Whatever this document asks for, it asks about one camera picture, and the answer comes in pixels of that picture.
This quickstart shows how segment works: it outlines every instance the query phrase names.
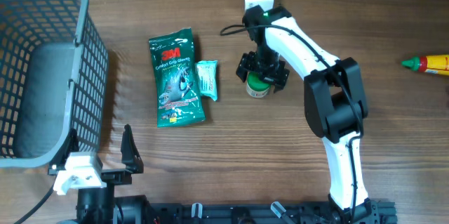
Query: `gray plastic basket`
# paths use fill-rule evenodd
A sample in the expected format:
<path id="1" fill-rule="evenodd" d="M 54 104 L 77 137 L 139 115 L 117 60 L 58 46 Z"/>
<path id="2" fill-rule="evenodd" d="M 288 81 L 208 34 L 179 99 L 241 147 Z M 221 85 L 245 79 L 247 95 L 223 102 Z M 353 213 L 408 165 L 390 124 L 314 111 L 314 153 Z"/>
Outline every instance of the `gray plastic basket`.
<path id="1" fill-rule="evenodd" d="M 0 0 L 0 168 L 97 151 L 108 64 L 88 0 Z"/>

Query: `3m logo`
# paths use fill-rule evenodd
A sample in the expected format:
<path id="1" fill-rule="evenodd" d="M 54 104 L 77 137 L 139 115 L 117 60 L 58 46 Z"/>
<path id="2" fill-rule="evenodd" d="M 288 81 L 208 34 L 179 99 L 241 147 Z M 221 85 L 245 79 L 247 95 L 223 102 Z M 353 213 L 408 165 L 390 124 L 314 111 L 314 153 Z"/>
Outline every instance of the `3m logo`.
<path id="1" fill-rule="evenodd" d="M 162 52 L 162 60 L 169 60 L 171 58 L 180 57 L 180 48 L 170 49 L 168 51 Z"/>

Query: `tabletop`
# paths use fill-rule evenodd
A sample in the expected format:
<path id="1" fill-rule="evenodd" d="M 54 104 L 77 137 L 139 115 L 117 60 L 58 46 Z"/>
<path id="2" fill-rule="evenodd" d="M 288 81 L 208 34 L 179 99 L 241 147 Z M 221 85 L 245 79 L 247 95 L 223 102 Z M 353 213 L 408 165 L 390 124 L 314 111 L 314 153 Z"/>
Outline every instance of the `tabletop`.
<path id="1" fill-rule="evenodd" d="M 234 204 L 325 201 L 330 188 L 323 143 L 304 118 L 303 84 L 254 99 L 236 76 L 246 33 L 243 0 L 90 0 L 89 14 L 109 52 L 99 155 L 119 166 L 121 134 L 133 129 L 145 173 L 116 196 L 153 203 Z M 396 202 L 400 223 L 449 220 L 449 78 L 411 72 L 402 60 L 449 53 L 449 0 L 275 0 L 322 48 L 360 67 L 369 105 L 361 141 L 371 199 Z M 207 120 L 156 127 L 156 86 L 148 38 L 191 27 L 197 60 L 218 60 L 217 102 L 203 98 Z M 0 175 L 0 223 L 28 212 L 53 182 L 45 169 Z M 28 220 L 75 218 L 76 191 L 53 194 Z"/>

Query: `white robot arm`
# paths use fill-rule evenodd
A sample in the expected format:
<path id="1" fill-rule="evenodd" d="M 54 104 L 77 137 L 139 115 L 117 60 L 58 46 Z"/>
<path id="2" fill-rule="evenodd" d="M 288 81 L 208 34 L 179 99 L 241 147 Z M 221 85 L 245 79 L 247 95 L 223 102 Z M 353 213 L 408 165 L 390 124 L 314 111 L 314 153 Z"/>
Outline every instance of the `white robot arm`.
<path id="1" fill-rule="evenodd" d="M 337 72 L 342 77 L 344 85 L 340 87 L 352 88 L 348 92 L 356 104 L 360 122 L 361 118 L 368 114 L 368 108 L 360 72 L 355 72 L 358 66 L 352 59 L 341 61 L 320 48 L 297 26 L 295 19 L 287 10 L 282 7 L 273 8 L 273 3 L 274 0 L 245 0 L 246 13 L 243 24 L 250 33 L 250 38 L 257 43 L 257 52 L 243 55 L 237 75 L 245 81 L 247 72 L 256 72 L 260 80 L 275 85 L 275 91 L 282 89 L 288 77 L 288 70 L 283 67 L 285 63 L 279 60 L 281 56 L 304 79 L 306 118 L 312 131 L 323 141 L 328 157 L 331 177 L 330 200 L 341 211 L 347 211 L 354 203 L 353 173 L 356 175 L 355 206 L 363 204 L 368 199 L 361 173 L 360 131 L 354 126 L 357 125 L 356 113 L 354 110 L 351 112 L 349 105 L 342 98 L 343 93 L 330 96 L 324 87 L 336 84 L 332 80 L 331 73 Z M 321 56 L 321 60 L 317 58 L 317 53 Z M 359 88 L 358 94 L 361 95 L 357 95 L 354 87 Z"/>

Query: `3m comfort grip gloves package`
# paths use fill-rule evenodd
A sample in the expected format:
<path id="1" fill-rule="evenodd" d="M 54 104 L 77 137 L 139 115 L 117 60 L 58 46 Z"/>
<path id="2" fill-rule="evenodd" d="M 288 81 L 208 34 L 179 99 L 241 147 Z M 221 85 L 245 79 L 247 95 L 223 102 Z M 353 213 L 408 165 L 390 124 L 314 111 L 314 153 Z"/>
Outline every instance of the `3m comfort grip gloves package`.
<path id="1" fill-rule="evenodd" d="M 192 29 L 149 40 L 158 96 L 157 126 L 204 121 L 195 71 Z"/>

